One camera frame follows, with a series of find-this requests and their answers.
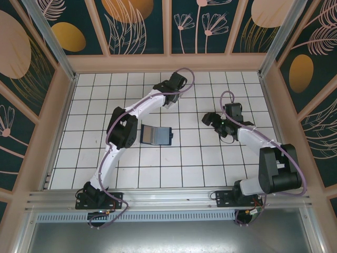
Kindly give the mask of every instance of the decorative wallpaper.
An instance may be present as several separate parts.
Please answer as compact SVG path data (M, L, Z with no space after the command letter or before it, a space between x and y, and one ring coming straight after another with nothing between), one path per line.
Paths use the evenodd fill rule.
M0 3L0 81L39 115L55 69L9 1Z
M322 0L280 67L298 113L336 76L336 46L336 0Z
M249 0L233 53L266 53L293 0Z
M224 53L236 0L172 0L172 53Z
M103 54L84 0L36 2L66 55Z
M0 201L0 224L1 224L1 221L2 221L2 217L5 214L6 207L7 207L7 203Z
M35 124L0 95L0 188L12 191Z
M301 124L324 186L337 184L337 89Z
M161 0L95 0L111 54L163 54Z
M296 24L294 25L293 30L291 31L291 33L289 34L289 36L285 40L282 48L280 49L278 55L276 56L277 62L279 61L281 55L283 54L285 48L287 47L288 41L290 40L290 38L292 38L292 36L294 35L295 31L297 30L299 24L301 23L302 19L304 18L304 16L305 16L306 12L308 11L310 5L312 4L312 1L313 0L308 0L307 3L305 4L305 7L304 7L303 11L301 12L301 15L299 16L299 19L297 20Z

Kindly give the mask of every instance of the cable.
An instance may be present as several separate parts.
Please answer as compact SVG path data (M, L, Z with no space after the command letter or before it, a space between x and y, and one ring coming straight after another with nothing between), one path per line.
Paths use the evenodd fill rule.
M231 91L224 91L221 96L220 96L220 106L221 106L221 110L223 112L223 114L225 114L225 116L227 117L227 119L229 119L230 121L232 121L233 123L239 125L240 127L247 129L249 131L255 132L257 133L259 136L261 136L264 140L266 140L267 142L271 143L272 145L274 145L275 147L277 147L288 159L289 161L295 166L295 168L297 169L298 173L301 176L302 182L303 182L303 190L301 193L298 194L293 194L293 193L288 193L288 192L279 192L280 194L286 195L286 196L303 196L306 193L306 180L304 177L304 174L302 172L302 170L300 169L300 167L298 166L298 164L295 162L295 160L284 150L282 149L277 143L275 143L274 141L270 140L267 136L265 136L263 133L259 132L256 128L252 129L252 128L248 128L243 124L238 123L237 121L233 120L231 117L229 117L229 115L225 112L225 110L223 109L222 106L222 99L223 99L223 95L229 93L230 95L232 95L232 103L234 102L234 93Z
M100 186L101 186L102 191L104 191L105 194L107 194L110 198L113 198L114 200L118 201L119 203L120 203L120 202L124 203L124 204L126 205L126 207L125 207L124 210L121 211L121 212L120 212L120 213L119 213L113 220L111 220L111 221L109 221L109 222L107 222L107 223L101 225L100 228L105 228L105 227L111 225L115 220L117 220L117 219L118 219L118 218L119 218L119 217L120 217L120 216L121 216L121 215L128 209L128 203L127 203L125 200L116 198L115 196L111 195L111 194L110 194L110 193L103 187L103 184L102 184L101 174L102 174L103 163L104 163L105 159L107 158L107 156L108 156L108 155L110 154L110 152L112 151L112 144L110 144L109 141L108 141L109 136L110 136L112 130L114 129L114 127L117 125L117 123L119 123L120 120L121 120L124 116L126 116L126 115L129 114L130 112L134 111L138 106L140 106L141 104L143 104L145 101L147 101L147 100L149 100L149 99L152 99L153 97L159 96L159 95L178 95L178 94L184 93L184 92L188 91L190 88L192 88L192 86L194 85L194 81L195 81L194 72L193 72L192 70L190 70L189 68L187 68L187 67L182 67L182 68L176 70L175 72L179 72L179 71L181 71L181 70L187 70L187 71L189 71L189 72L192 74L192 77L193 77L192 83L191 83L190 86L187 87L187 89L185 89L185 90L183 90L183 91L177 91L177 92L159 92L159 93L155 93L155 94L153 94L153 95L151 95L151 96L148 96L148 97L144 98L144 99L141 100L138 104L136 104L132 109L130 109L130 110L124 112L123 114L121 114L121 115L115 120L115 122L111 125L109 131L107 132L106 138L105 138L105 143L106 143L106 145L109 146L109 150L108 150L107 153L103 156L102 162L101 162L101 164L100 164L100 168L99 168L99 170L98 170L98 182L99 182L99 184L100 184ZM90 219L89 225L90 225L91 228L94 228L94 226L92 225L91 221L92 221L94 218L99 217L99 216L102 216L102 215L93 216L93 217Z

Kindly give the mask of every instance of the enclosure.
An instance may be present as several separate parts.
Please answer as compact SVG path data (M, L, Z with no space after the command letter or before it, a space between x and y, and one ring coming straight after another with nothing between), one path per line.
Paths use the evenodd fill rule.
M336 0L2 1L1 252L335 252L336 27ZM139 120L109 181L127 212L92 231L75 193L101 164L114 109L182 67L194 85ZM245 121L295 146L308 187L268 195L249 227L211 196L259 174L247 145L202 122L226 90ZM141 124L171 127L172 145L140 144Z

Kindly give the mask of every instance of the vented metal panel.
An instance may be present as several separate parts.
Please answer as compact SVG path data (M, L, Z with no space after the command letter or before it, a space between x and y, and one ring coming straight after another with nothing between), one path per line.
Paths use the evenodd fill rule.
M119 212L112 213L108 217L98 217L93 222L110 221ZM78 213L40 213L37 223L75 223L88 222L87 212ZM144 222L144 221L202 221L202 220L234 220L234 210L212 211L156 211L156 212L127 212L116 222Z

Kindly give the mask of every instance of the wall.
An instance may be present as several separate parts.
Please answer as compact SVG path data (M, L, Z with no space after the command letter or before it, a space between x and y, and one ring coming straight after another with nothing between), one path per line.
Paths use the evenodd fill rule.
M37 2L83 73L258 70L293 0Z
M0 245L39 190L69 79L16 1L0 3Z
M337 2L314 0L266 75L286 142L295 145L320 227L337 249Z

